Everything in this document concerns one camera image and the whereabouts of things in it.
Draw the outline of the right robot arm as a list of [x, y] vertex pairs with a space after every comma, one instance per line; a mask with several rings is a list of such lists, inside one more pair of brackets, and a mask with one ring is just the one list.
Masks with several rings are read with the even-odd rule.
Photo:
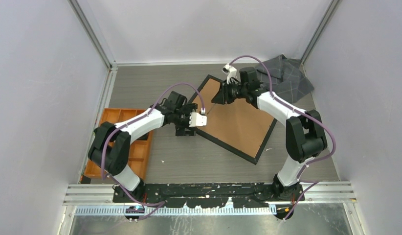
[[292, 106], [258, 79], [253, 67], [237, 70], [227, 64], [223, 67], [227, 78], [212, 98], [215, 104], [230, 104], [244, 99], [282, 123], [286, 131], [285, 146], [288, 157], [282, 169], [274, 176], [270, 192], [279, 201], [287, 200], [297, 190], [306, 165], [327, 148], [327, 140], [319, 112]]

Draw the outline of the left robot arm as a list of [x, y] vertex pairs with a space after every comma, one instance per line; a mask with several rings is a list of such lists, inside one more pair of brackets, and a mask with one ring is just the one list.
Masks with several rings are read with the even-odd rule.
[[186, 96], [171, 92], [129, 120], [106, 121], [94, 130], [88, 158], [125, 189], [127, 199], [137, 203], [144, 195], [144, 181], [128, 165], [130, 146], [145, 134], [171, 123], [179, 128], [205, 126], [205, 105], [189, 103]]

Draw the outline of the black picture frame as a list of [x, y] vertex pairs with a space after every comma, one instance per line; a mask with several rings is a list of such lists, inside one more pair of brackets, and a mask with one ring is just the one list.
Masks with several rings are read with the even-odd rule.
[[220, 83], [220, 79], [207, 75], [198, 87], [206, 108], [207, 125], [192, 127], [191, 130], [256, 165], [277, 120], [254, 108], [244, 99], [236, 99], [226, 105], [212, 103], [211, 100], [217, 93]]

